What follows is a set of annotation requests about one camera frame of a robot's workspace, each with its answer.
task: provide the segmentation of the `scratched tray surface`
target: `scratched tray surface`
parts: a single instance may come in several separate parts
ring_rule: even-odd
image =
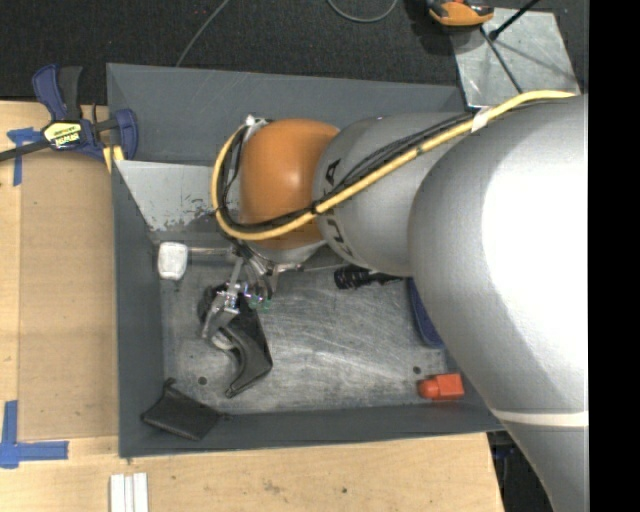
[[[224,391],[236,362],[200,337],[197,303],[231,267],[196,263],[180,283],[162,283],[165,372],[177,387],[229,413],[424,403],[423,375],[446,369],[411,317],[406,283],[338,290],[331,271],[283,274],[271,309],[260,314],[273,369],[240,395]]]
[[[208,214],[209,167],[123,161],[118,168],[156,245],[229,245]],[[318,251],[310,266],[320,267],[313,263],[327,252]],[[332,270],[284,273],[270,310],[260,314],[273,369],[228,399],[224,392],[236,362],[200,337],[196,308],[205,288],[228,280],[231,269],[224,255],[200,255],[181,281],[160,281],[165,376],[216,409],[257,413],[424,403],[416,381],[447,369],[443,351],[419,338],[406,282],[339,290]]]

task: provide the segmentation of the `cable tie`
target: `cable tie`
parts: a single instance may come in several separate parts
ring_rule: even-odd
[[[492,107],[482,107],[480,111],[473,116],[473,124],[471,125],[471,133],[477,132],[479,129],[487,126],[489,122],[489,112],[491,112]]]
[[[311,213],[313,213],[314,215],[321,215],[322,213],[318,211],[318,205],[321,203],[322,201],[319,200],[315,200],[311,203],[311,208],[309,208],[311,210]]]

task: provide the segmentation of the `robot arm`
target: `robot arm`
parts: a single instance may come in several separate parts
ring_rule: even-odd
[[[526,103],[519,98],[480,123],[412,114],[340,133],[316,127],[315,145],[290,146],[306,157],[313,148],[285,172],[297,176],[298,191],[284,196],[295,204],[273,208],[282,184],[269,179],[256,197],[271,211],[252,223],[243,201],[234,220],[221,193],[233,138],[212,179],[220,226],[250,252],[300,263],[326,243],[351,264],[413,277],[447,348],[558,512],[589,508],[587,96],[568,96],[512,111]],[[244,162],[259,167],[265,151]],[[256,178],[242,158],[239,170],[246,192]]]

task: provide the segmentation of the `blue tape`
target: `blue tape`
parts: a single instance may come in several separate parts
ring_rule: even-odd
[[[16,147],[22,146],[25,142],[38,142],[42,140],[42,134],[33,128],[9,130],[7,137],[9,137]],[[18,155],[13,164],[13,186],[17,187],[20,183],[22,183],[22,155]]]
[[[69,441],[18,443],[18,401],[4,404],[2,442],[0,443],[0,468],[15,469],[21,462],[30,460],[66,460],[69,458]]]

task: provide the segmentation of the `black cable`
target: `black cable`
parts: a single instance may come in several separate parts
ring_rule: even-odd
[[[213,11],[213,13],[211,14],[211,16],[209,16],[207,18],[207,20],[202,24],[202,26],[198,29],[198,31],[196,32],[196,34],[191,38],[191,41],[189,41],[189,44],[187,44],[187,47],[184,49],[184,51],[182,52],[182,55],[180,55],[180,58],[178,59],[178,62],[176,62],[176,66],[177,68],[180,67],[180,65],[182,64],[182,61],[184,60],[184,58],[187,56],[187,54],[189,53],[189,51],[191,50],[192,46],[195,44],[195,42],[198,40],[198,38],[202,35],[202,33],[205,31],[205,29],[209,26],[209,23],[211,23],[213,21],[213,19],[220,14],[220,11],[222,11],[222,9],[224,9],[226,7],[226,5],[230,2],[231,0],[224,0],[221,4],[220,7],[218,7],[215,11]]]
[[[484,27],[480,27],[480,33],[482,34],[482,37],[484,37],[485,40],[487,41],[487,43],[489,44],[489,48],[491,48],[491,51],[493,52],[493,54],[498,59],[498,62],[502,66],[502,69],[504,69],[504,72],[509,77],[509,80],[511,80],[511,83],[513,84],[513,86],[516,88],[516,90],[518,91],[519,94],[522,94],[524,92],[522,90],[522,87],[520,87],[520,85],[516,81],[516,77],[513,76],[513,73],[511,73],[511,70],[509,69],[509,66],[507,66],[507,63],[502,58],[502,55],[500,55],[500,52],[498,51],[498,49],[493,44],[493,40],[485,32]]]
[[[446,119],[445,121],[442,121],[430,128],[420,130],[419,132],[408,135],[402,139],[393,141],[387,144],[386,146],[376,150],[375,152],[367,155],[364,159],[362,159],[358,164],[356,164],[345,175],[345,177],[338,183],[336,187],[334,187],[333,190],[325,194],[319,200],[314,201],[310,206],[300,210],[289,212],[284,215],[280,215],[278,217],[274,217],[266,221],[252,223],[252,224],[244,224],[234,220],[231,217],[231,214],[229,213],[227,203],[223,200],[223,197],[226,197],[226,195],[224,193],[220,193],[221,190],[226,188],[224,184],[228,183],[229,169],[227,164],[230,161],[230,155],[238,150],[238,146],[240,145],[240,142],[242,140],[242,137],[236,136],[234,141],[232,141],[231,145],[229,146],[228,153],[227,155],[225,155],[221,172],[218,176],[218,184],[217,184],[217,189],[219,191],[218,204],[220,205],[218,210],[222,215],[224,221],[229,226],[232,226],[234,229],[237,229],[238,231],[244,231],[245,233],[259,233],[261,231],[264,231],[265,227],[274,228],[274,227],[285,225],[291,222],[292,220],[295,220],[298,217],[304,215],[305,213],[313,211],[315,208],[315,204],[331,199],[335,195],[339,194],[345,188],[351,186],[356,181],[376,171],[378,168],[385,165],[387,162],[389,162],[396,156],[399,156],[405,153],[410,148],[415,147],[416,145],[418,145],[419,143],[422,143],[425,140],[435,137],[443,130],[449,129],[452,126],[459,124],[460,122],[468,120],[469,116],[470,116],[469,113],[464,113],[462,115]]]
[[[393,0],[391,2],[391,6],[385,12],[383,12],[379,16],[374,16],[373,18],[359,18],[357,16],[352,16],[351,14],[347,14],[346,12],[341,10],[335,3],[333,3],[333,0],[327,0],[327,3],[340,16],[342,16],[343,18],[345,18],[345,19],[347,19],[349,21],[353,21],[355,23],[377,23],[378,21],[382,21],[387,16],[389,16],[389,14],[391,14],[391,11],[393,11],[395,9],[396,5],[398,5],[398,1],[399,0]]]

